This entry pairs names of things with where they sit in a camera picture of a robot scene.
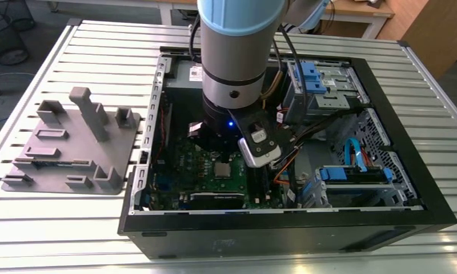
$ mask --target metal slatted table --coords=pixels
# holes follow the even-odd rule
[[[284,38],[275,38],[288,52]],[[308,35],[292,40],[302,54],[368,60],[457,215],[457,109],[412,50],[392,41]],[[0,132],[0,178],[39,122],[43,100],[60,100],[74,108],[68,92],[88,86],[92,101],[106,110],[130,106],[146,118],[159,47],[187,45],[186,27],[96,21],[67,26]],[[138,155],[132,149],[132,160]],[[150,261],[116,234],[124,193],[4,192],[2,184],[0,271],[146,273],[148,268],[150,273],[202,273],[211,267],[216,273],[457,273],[457,225],[371,253]]]

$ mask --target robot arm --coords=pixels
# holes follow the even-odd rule
[[[314,28],[330,0],[199,0],[204,105],[210,127],[235,121],[248,166],[280,157],[274,129],[258,101],[282,21]]]

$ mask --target gray vertical post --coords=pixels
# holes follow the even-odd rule
[[[70,100],[78,105],[84,122],[87,123],[99,142],[108,140],[108,133],[103,126],[103,120],[98,114],[98,108],[90,100],[92,92],[87,87],[75,87],[70,93]]]
[[[38,108],[38,115],[48,125],[60,124],[58,116],[66,113],[60,101],[44,100]]]

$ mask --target ventilation grille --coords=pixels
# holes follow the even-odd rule
[[[359,122],[359,127],[356,127],[354,131],[350,131],[350,135],[347,136],[346,140],[351,137],[355,137],[360,141],[374,163],[394,170],[396,176],[395,184],[400,185],[399,189],[404,191],[410,199],[416,198],[418,196],[414,189],[411,189],[408,176],[403,174],[404,171],[400,170],[399,165],[394,162],[391,153],[382,150],[386,143],[371,115],[368,113],[362,114],[359,117]],[[344,164],[344,144],[339,145],[336,149],[339,161],[342,164]]]

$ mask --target blue latch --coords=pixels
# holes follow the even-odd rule
[[[394,172],[388,167],[383,169],[384,175],[387,176],[388,183],[394,181]]]
[[[318,71],[318,68],[315,67],[314,63],[302,63],[302,68],[304,70],[304,80],[307,84],[307,92],[314,94],[326,94],[327,93],[327,87],[323,85],[320,77],[322,74]],[[299,82],[302,82],[302,76],[300,71],[296,70],[296,78]]]
[[[343,167],[320,168],[320,175],[324,181],[347,180],[346,170]]]

